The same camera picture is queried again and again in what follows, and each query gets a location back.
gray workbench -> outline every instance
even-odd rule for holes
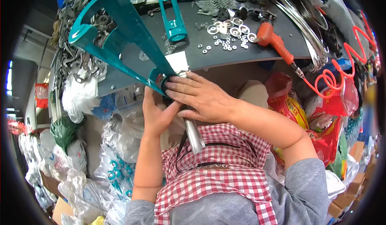
[[[269,10],[277,15],[277,19],[274,21],[274,31],[277,35],[282,37],[288,51],[293,54],[295,59],[310,59],[310,53],[300,30],[273,3],[270,4]],[[215,46],[213,35],[210,35],[206,30],[197,30],[195,28],[195,23],[213,23],[211,20],[212,16],[197,14],[198,7],[194,5],[192,8],[191,2],[179,3],[179,6],[188,31],[188,37],[184,40],[184,42],[177,44],[175,53],[183,50],[185,51],[186,59],[191,70],[236,63],[282,59],[270,46],[262,47],[258,44],[252,44],[249,42],[249,48],[244,49],[240,47],[240,39],[236,39],[236,42],[234,42],[237,46],[236,50],[225,51],[221,45]],[[166,14],[170,13],[172,13],[172,9],[168,8],[166,10]],[[143,15],[142,20],[156,40],[162,52],[166,53],[164,40],[162,39],[162,36],[165,33],[165,28],[161,13],[155,13],[154,16]],[[247,25],[253,33],[256,33],[257,28],[260,26],[260,22],[255,22],[249,17],[244,21],[244,24]],[[203,49],[199,49],[197,47],[199,44],[202,44],[203,48],[210,45],[212,49],[208,51],[208,53],[203,54]],[[140,51],[141,50],[135,44],[127,45],[122,52],[122,62],[138,74],[147,77],[152,68],[155,66],[151,60],[146,62],[141,61],[139,59]],[[133,83],[136,83],[134,78],[122,73],[118,69],[108,66],[106,79],[98,84],[99,96],[115,92]]]

window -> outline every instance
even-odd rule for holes
[[[9,69],[7,73],[7,84],[6,84],[6,93],[9,96],[12,96],[12,61],[9,61]]]

person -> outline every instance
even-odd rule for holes
[[[166,82],[174,102],[163,111],[145,89],[145,129],[124,224],[322,224],[324,164],[298,124],[267,109],[265,86],[254,81],[234,98],[195,73],[187,77]],[[182,104],[195,110],[179,112]],[[193,154],[184,138],[161,151],[160,136],[175,115],[217,123],[199,127],[201,152]],[[282,149],[285,186],[263,170],[271,144]]]

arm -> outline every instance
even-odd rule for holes
[[[160,137],[167,129],[181,104],[173,102],[162,111],[154,101],[154,90],[145,88],[143,112],[145,131],[139,148],[132,200],[146,200],[155,203],[162,187],[162,158]]]
[[[171,77],[167,95],[196,109],[177,115],[207,122],[229,122],[282,149],[286,168],[297,161],[318,158],[307,133],[295,122],[272,110],[229,96],[216,84],[187,72],[190,79]]]

orange pneumatic screwdriver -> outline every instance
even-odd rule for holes
[[[284,59],[284,61],[291,65],[293,63],[293,55],[285,48],[284,41],[280,36],[273,32],[273,20],[276,16],[270,11],[264,11],[262,13],[263,20],[256,34],[256,42],[261,46],[271,46],[277,51],[277,53]]]

